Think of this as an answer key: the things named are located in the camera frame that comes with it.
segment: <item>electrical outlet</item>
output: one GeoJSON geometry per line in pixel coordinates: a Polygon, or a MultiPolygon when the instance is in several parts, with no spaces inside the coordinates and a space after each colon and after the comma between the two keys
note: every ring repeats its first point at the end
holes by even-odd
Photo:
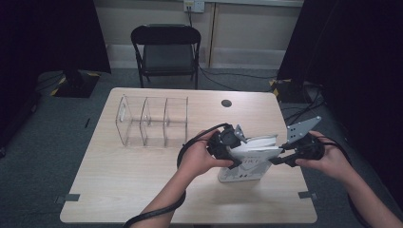
{"type": "Polygon", "coordinates": [[[204,2],[203,1],[195,1],[195,6],[193,7],[194,12],[204,12],[204,2]]]}
{"type": "Polygon", "coordinates": [[[190,9],[190,11],[193,11],[193,8],[195,8],[195,1],[193,0],[183,1],[183,11],[188,12],[188,9],[190,9]]]}
{"type": "Polygon", "coordinates": [[[203,1],[184,0],[183,11],[188,12],[188,9],[192,12],[204,12],[203,1]]]}

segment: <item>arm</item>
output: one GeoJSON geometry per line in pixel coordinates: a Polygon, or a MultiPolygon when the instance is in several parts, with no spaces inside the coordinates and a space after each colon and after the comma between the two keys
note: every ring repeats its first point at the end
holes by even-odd
{"type": "MultiPolygon", "coordinates": [[[[184,190],[198,175],[207,172],[212,167],[228,167],[232,161],[216,160],[207,152],[207,140],[214,134],[207,133],[199,142],[194,143],[184,153],[182,162],[177,172],[169,180],[163,190],[152,200],[142,213],[161,209],[179,200],[184,190]]],[[[139,227],[168,227],[174,212],[166,213],[157,217],[139,221],[130,228],[139,227]]]]}
{"type": "MultiPolygon", "coordinates": [[[[310,133],[316,137],[323,137],[318,132],[310,133]]],[[[319,139],[322,142],[330,142],[325,138],[319,139]]],[[[365,180],[356,173],[338,148],[326,145],[325,154],[321,160],[296,160],[296,164],[315,168],[340,181],[358,212],[372,227],[403,228],[403,223],[383,204],[365,180]]]]}

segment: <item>forearm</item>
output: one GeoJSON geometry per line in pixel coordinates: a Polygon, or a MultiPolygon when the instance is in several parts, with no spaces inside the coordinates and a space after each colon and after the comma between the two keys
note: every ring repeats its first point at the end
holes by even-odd
{"type": "MultiPolygon", "coordinates": [[[[186,173],[177,171],[157,197],[143,209],[142,214],[164,208],[178,201],[193,179],[193,177],[186,175],[186,173]]],[[[168,227],[173,215],[174,211],[142,220],[133,224],[130,228],[168,227]]]]}
{"type": "Polygon", "coordinates": [[[372,227],[403,227],[402,222],[385,206],[356,171],[352,171],[348,179],[342,183],[355,208],[372,227]]]}

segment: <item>folding chair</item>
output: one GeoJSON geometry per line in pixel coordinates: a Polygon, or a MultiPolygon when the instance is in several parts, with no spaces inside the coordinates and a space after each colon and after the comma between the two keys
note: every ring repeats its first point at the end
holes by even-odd
{"type": "Polygon", "coordinates": [[[191,75],[198,89],[200,33],[186,25],[144,25],[131,32],[136,50],[140,84],[143,76],[150,82],[152,76],[191,75]],[[144,46],[143,56],[139,46],[144,46]]]}

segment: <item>black curtain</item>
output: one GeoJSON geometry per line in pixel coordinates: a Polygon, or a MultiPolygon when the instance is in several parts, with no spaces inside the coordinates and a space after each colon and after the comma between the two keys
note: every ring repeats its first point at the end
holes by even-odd
{"type": "Polygon", "coordinates": [[[46,71],[110,73],[92,0],[0,2],[0,145],[46,71]]]}
{"type": "Polygon", "coordinates": [[[397,0],[305,0],[279,71],[323,85],[350,143],[401,208],[402,11],[397,0]]]}

